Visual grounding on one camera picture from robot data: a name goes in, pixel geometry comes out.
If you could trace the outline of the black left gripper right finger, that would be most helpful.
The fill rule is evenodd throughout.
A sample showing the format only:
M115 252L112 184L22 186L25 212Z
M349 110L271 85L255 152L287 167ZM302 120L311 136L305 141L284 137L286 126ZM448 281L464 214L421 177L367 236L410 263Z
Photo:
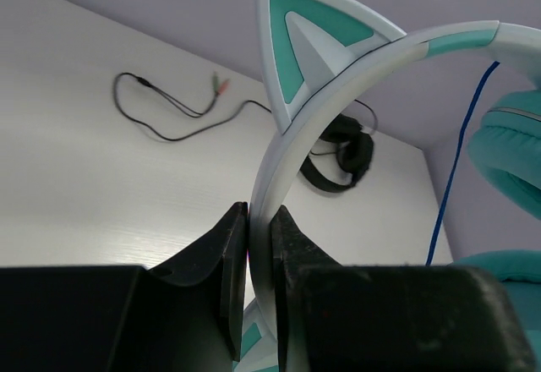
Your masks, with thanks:
M504 285L463 265L340 265L281 207L270 224L282 371L534 371Z

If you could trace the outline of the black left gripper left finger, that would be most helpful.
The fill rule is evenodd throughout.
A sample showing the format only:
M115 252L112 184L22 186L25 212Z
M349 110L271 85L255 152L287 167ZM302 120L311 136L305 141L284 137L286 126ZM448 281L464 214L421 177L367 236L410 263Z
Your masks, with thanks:
M1 270L4 371L229 371L241 352L248 207L140 265Z

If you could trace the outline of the teal cat ear headphones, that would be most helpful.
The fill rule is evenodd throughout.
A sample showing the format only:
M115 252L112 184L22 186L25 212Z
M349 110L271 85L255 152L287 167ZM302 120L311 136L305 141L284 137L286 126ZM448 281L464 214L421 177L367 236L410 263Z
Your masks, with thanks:
M277 131L249 207L249 262L255 299L245 313L246 352L236 371L278 365L271 221L304 159L326 127L367 89L400 67L448 52L486 53L526 76L530 91L502 97L467 147L482 173L523 210L540 213L540 32L481 20L407 33L355 0L257 0L262 71ZM520 318L540 308L526 285L540 283L540 255L480 255L463 266L493 274Z

